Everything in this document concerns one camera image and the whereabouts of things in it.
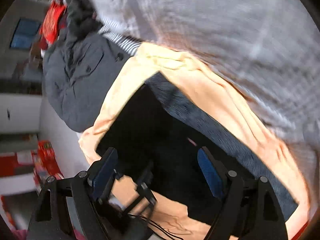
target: black opening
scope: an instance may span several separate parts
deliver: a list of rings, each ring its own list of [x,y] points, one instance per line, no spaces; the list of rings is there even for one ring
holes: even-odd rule
[[[267,192],[264,196],[263,218],[269,221],[278,220],[276,208],[269,192]]]
[[[72,195],[71,190],[69,194],[66,192],[58,192],[57,194],[57,204],[58,204],[58,216],[60,229],[67,235],[73,236],[73,228],[70,220],[70,214],[68,210],[66,195]]]
[[[51,215],[51,197],[50,190],[44,193],[44,198],[42,200],[41,206],[37,212],[36,221],[50,221],[52,219]]]

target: white cabinet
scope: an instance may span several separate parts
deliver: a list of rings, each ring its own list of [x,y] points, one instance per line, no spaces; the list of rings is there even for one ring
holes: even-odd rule
[[[0,195],[16,195],[36,190],[33,173],[0,178]]]
[[[42,96],[0,94],[0,133],[38,132]]]

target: red package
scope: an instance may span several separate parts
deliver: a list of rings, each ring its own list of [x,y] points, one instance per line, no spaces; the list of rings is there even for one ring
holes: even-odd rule
[[[44,36],[50,44],[54,43],[58,37],[58,23],[61,15],[65,11],[66,6],[62,3],[52,1],[44,21],[40,28],[40,34]]]
[[[55,176],[57,173],[62,174],[57,164],[54,150],[49,141],[38,142],[38,156],[42,161],[43,167],[48,171],[49,175]]]

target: pink object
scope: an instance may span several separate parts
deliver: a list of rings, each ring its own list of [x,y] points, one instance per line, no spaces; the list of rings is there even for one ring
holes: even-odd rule
[[[84,235],[82,235],[78,230],[73,228],[77,240],[86,240]]]
[[[12,230],[12,233],[17,238],[17,240],[26,240],[27,230]]]

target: blue gripper pad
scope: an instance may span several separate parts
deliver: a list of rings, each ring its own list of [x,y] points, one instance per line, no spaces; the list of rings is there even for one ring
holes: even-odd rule
[[[97,200],[103,193],[107,182],[113,174],[115,173],[115,167],[118,162],[118,152],[116,149],[113,149],[109,155],[103,156],[100,160],[103,162],[98,174],[92,181],[93,191],[91,197],[94,200]]]
[[[197,158],[212,195],[222,199],[224,196],[222,180],[202,148],[198,150]]]

